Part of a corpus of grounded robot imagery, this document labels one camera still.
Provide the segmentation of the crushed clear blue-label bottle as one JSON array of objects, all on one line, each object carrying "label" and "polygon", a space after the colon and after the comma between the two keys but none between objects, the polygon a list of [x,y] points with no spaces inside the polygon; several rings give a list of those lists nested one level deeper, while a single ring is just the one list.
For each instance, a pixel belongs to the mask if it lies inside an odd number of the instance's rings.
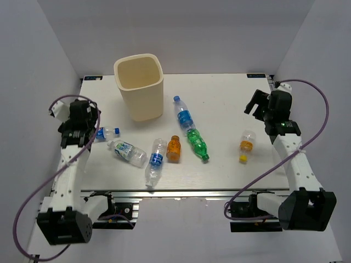
[{"label": "crushed clear blue-label bottle", "polygon": [[167,141],[163,139],[156,139],[152,146],[152,153],[150,155],[149,163],[145,170],[145,186],[147,188],[154,188],[162,173],[163,159],[166,155]]}]

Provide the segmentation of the clear green-label water bottle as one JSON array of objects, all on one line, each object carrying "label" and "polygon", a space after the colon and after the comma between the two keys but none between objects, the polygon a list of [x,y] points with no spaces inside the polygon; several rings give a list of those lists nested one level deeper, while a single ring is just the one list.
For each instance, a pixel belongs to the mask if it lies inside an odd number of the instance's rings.
[{"label": "clear green-label water bottle", "polygon": [[133,146],[122,140],[110,140],[107,146],[115,154],[122,157],[125,161],[133,166],[142,168],[147,159],[147,154],[142,149]]}]

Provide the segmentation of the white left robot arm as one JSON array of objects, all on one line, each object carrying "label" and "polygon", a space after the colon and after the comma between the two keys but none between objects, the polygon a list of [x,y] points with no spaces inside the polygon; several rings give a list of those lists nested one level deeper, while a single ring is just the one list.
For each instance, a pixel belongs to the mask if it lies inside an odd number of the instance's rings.
[{"label": "white left robot arm", "polygon": [[104,195],[81,197],[81,183],[95,138],[98,111],[88,100],[67,105],[56,102],[51,114],[62,124],[59,175],[48,208],[38,214],[37,225],[50,245],[87,243],[100,216],[115,215],[116,205]]}]

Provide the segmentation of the small yellow-cap orange-label bottle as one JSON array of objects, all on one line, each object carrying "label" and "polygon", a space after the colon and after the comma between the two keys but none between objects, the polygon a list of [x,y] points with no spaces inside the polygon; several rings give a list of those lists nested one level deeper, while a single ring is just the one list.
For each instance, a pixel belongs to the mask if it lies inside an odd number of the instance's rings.
[{"label": "small yellow-cap orange-label bottle", "polygon": [[240,139],[239,162],[246,164],[256,142],[256,134],[253,131],[245,130]]}]

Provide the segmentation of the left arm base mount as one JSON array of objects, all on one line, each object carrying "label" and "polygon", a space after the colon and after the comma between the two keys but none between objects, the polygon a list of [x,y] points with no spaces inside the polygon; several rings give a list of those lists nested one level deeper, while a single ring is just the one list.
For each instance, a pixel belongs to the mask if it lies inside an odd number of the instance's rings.
[{"label": "left arm base mount", "polygon": [[87,204],[93,197],[107,198],[107,210],[93,223],[97,230],[132,230],[137,222],[139,203],[141,199],[120,197],[112,192],[97,191],[84,193],[83,204]]}]

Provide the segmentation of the green plastic bottle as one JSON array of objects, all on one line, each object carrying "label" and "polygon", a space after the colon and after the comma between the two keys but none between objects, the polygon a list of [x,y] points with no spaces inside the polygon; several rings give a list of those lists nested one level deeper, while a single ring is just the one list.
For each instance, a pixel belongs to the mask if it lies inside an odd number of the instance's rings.
[{"label": "green plastic bottle", "polygon": [[197,129],[190,129],[187,131],[186,136],[191,145],[191,148],[198,157],[200,157],[204,162],[209,160],[209,155],[207,151],[207,145],[200,135]]}]

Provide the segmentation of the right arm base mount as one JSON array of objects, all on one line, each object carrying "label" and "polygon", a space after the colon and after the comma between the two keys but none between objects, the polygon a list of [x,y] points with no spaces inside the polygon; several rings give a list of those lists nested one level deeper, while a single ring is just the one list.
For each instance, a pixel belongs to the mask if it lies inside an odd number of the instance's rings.
[{"label": "right arm base mount", "polygon": [[276,217],[257,207],[259,192],[253,192],[247,201],[232,201],[225,205],[227,216],[236,218],[230,223],[232,233],[282,232],[282,227]]}]

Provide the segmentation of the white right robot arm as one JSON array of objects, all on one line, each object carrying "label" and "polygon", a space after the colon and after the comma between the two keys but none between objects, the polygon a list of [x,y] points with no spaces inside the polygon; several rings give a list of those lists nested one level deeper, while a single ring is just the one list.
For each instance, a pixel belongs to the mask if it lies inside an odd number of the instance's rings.
[{"label": "white right robot arm", "polygon": [[302,151],[301,131],[290,120],[292,95],[282,90],[270,94],[256,90],[245,113],[264,122],[265,132],[282,160],[290,194],[287,197],[261,192],[247,205],[259,219],[268,213],[279,219],[284,230],[324,231],[336,206],[336,196],[325,191]]}]

